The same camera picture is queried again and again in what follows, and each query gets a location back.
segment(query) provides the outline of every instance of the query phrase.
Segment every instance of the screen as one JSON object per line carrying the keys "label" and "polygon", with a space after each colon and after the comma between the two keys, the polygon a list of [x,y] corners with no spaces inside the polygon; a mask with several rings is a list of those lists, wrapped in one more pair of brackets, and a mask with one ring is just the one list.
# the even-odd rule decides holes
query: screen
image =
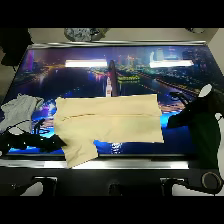
{"label": "screen", "polygon": [[[200,89],[210,83],[221,91],[224,87],[222,73],[207,46],[111,46],[72,47],[27,50],[12,85],[3,102],[27,94],[41,97],[44,104],[32,115],[32,127],[42,118],[43,128],[54,134],[55,99],[79,97],[104,97],[108,77],[107,67],[68,68],[66,60],[114,60],[118,73],[120,95],[158,94],[158,104],[164,143],[106,143],[95,140],[99,154],[194,154],[188,127],[167,129],[168,118],[183,108],[169,92],[182,92],[193,100]],[[152,66],[157,62],[190,60],[190,66]],[[11,149],[9,154],[38,154],[39,149]],[[62,149],[52,154],[63,154]]]}

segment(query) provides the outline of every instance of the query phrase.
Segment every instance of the silver metal bar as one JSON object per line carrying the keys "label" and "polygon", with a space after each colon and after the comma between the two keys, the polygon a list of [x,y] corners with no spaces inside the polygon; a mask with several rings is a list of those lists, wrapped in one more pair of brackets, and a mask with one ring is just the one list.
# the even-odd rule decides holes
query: silver metal bar
{"label": "silver metal bar", "polygon": [[153,46],[153,45],[206,45],[206,41],[93,41],[33,44],[28,49],[67,48],[67,47],[97,47],[97,46]]}
{"label": "silver metal bar", "polygon": [[[67,169],[66,161],[33,161],[33,160],[3,160],[3,167],[27,168],[57,168]],[[187,161],[158,162],[150,159],[107,159],[91,160],[73,167],[72,169],[188,169]]]}

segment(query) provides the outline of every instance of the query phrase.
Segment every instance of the printed cityscape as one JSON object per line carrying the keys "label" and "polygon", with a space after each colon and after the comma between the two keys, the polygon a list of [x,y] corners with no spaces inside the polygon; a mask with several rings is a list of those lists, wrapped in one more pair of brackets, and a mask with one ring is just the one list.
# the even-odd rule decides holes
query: printed cityscape
{"label": "printed cityscape", "polygon": [[[169,92],[183,92],[193,100],[200,89],[208,83],[220,93],[224,89],[223,75],[207,46],[40,49],[27,51],[5,103],[16,98],[18,93],[44,98],[44,104],[32,116],[33,126],[38,120],[45,118],[44,127],[50,130],[46,136],[51,136],[54,133],[53,115],[56,112],[57,97],[105,96],[106,79],[109,74],[107,67],[81,69],[65,67],[66,60],[81,59],[106,59],[108,65],[113,60],[118,73],[120,95],[158,94],[158,103],[163,112],[161,117],[163,134],[168,133],[166,125],[169,116],[184,108],[181,102],[171,100]],[[191,60],[193,65],[150,67],[151,62],[164,60]],[[186,128],[182,130],[182,135],[188,132]],[[166,144],[170,144],[170,148],[176,147],[169,143],[169,139],[164,140]],[[189,144],[186,143],[186,147],[182,150],[189,150],[187,149]],[[108,153],[108,150],[112,154],[115,153],[117,148],[114,151],[113,145],[108,145],[104,148],[102,144],[99,145],[101,153]]]}

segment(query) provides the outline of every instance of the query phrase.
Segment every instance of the folded garment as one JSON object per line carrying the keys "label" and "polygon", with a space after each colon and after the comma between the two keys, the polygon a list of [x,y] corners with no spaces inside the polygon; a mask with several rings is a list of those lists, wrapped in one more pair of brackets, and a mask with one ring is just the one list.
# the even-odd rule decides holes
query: folded garment
{"label": "folded garment", "polygon": [[157,95],[56,100],[55,133],[68,167],[97,157],[94,140],[163,142]]}
{"label": "folded garment", "polygon": [[9,101],[1,106],[4,112],[5,119],[0,123],[0,132],[3,132],[9,126],[17,125],[18,128],[26,132],[31,132],[31,116],[34,110],[38,109],[43,99],[39,97],[32,97],[28,95],[18,94],[16,99]]}

